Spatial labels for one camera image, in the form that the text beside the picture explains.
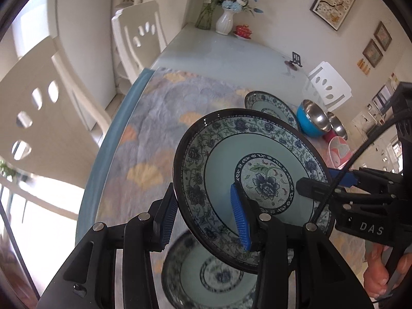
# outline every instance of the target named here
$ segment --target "human hand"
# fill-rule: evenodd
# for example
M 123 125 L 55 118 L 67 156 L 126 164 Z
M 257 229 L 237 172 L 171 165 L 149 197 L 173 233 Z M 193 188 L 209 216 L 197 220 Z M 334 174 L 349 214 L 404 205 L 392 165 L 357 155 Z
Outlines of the human hand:
M 363 287 L 370 297 L 377 298 L 386 293 L 389 273 L 382 263 L 382 252 L 386 251 L 388 246 L 382 244 L 373 244 L 372 251 L 365 255 L 367 269 L 363 274 Z M 394 285 L 398 287 L 412 265 L 412 253 L 405 254 L 398 263 L 396 270 L 400 273 L 400 278 Z

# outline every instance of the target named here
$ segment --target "white vase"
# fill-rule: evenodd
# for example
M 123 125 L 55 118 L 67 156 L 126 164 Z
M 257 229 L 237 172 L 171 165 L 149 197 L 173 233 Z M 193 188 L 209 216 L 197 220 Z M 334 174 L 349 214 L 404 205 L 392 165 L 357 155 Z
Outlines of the white vase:
M 216 32 L 221 35 L 228 35 L 233 28 L 233 15 L 232 10 L 224 9 L 225 12 L 216 22 Z

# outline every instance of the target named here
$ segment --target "blue and white porcelain plate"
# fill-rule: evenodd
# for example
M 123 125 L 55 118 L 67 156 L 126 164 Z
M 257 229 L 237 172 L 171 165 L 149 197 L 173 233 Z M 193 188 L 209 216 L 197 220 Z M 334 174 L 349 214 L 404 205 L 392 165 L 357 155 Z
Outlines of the blue and white porcelain plate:
M 190 231 L 173 244 L 161 272 L 164 293 L 178 309 L 249 309 L 256 279 L 211 255 Z
M 272 94 L 258 90 L 248 93 L 245 96 L 245 108 L 272 115 L 300 131 L 299 123 L 293 111 L 285 102 Z
M 262 211 L 302 226 L 319 205 L 297 193 L 302 177 L 331 181 L 323 160 L 301 133 L 248 109 L 224 109 L 199 119 L 183 136 L 174 159 L 174 189 L 186 224 L 219 260 L 248 273 L 257 273 L 259 253 L 240 244 L 231 184 L 238 180 Z M 330 235 L 333 223 L 326 208 L 317 224 Z M 292 249 L 288 258 L 290 263 Z

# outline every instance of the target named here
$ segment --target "white chair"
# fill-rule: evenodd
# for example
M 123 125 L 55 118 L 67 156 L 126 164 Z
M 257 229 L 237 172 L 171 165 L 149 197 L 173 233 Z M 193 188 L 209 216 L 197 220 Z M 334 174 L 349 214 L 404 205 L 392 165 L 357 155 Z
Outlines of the white chair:
M 0 81 L 0 156 L 24 172 L 84 188 L 98 146 L 69 93 L 75 94 L 104 132 L 110 117 L 96 104 L 59 46 L 58 39 L 46 37 Z M 25 147 L 17 154 L 18 145 Z
M 352 96 L 351 87 L 328 62 L 320 63 L 308 78 L 329 111 L 335 110 Z
M 136 4 L 116 12 L 113 36 L 131 84 L 143 68 L 150 68 L 166 46 L 156 1 Z

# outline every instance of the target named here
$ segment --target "vase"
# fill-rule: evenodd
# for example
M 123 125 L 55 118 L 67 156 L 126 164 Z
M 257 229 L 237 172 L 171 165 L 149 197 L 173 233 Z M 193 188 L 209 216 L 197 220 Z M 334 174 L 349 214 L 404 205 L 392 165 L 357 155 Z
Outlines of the vase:
M 216 5 L 219 0 L 203 0 L 203 6 L 197 18 L 196 28 L 203 30 L 210 30 L 212 27 L 212 17 L 215 11 Z
M 233 28 L 233 15 L 232 10 L 225 9 L 223 15 L 216 22 L 216 32 L 221 35 L 228 35 Z

